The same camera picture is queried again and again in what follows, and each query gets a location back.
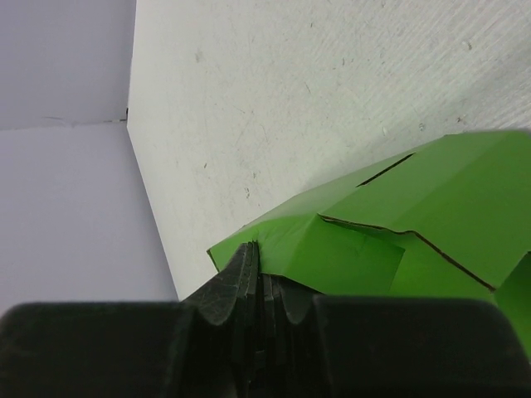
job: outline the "dirt speck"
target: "dirt speck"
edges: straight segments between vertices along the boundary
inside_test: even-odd
[[[197,50],[196,52],[196,62],[199,63],[205,59],[205,56],[203,55],[201,50]]]
[[[465,50],[470,51],[472,50],[472,44],[468,40],[464,40],[461,42],[461,45],[465,48]]]

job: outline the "white wall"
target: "white wall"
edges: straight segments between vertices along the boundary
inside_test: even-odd
[[[125,118],[135,0],[2,0],[0,129]]]
[[[124,123],[0,133],[0,313],[176,297]]]
[[[134,0],[0,2],[0,314],[177,299],[125,123]]]

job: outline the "folded green paper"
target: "folded green paper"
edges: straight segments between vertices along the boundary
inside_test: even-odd
[[[531,136],[447,135],[304,192],[209,250],[324,294],[483,299],[531,354]]]

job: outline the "white surface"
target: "white surface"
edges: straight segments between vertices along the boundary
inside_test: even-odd
[[[0,1],[0,129],[124,119],[134,4]]]
[[[177,298],[125,124],[1,132],[0,191],[0,316]]]
[[[531,8],[508,0],[138,0],[129,133],[179,297],[205,250],[445,133],[529,126]]]

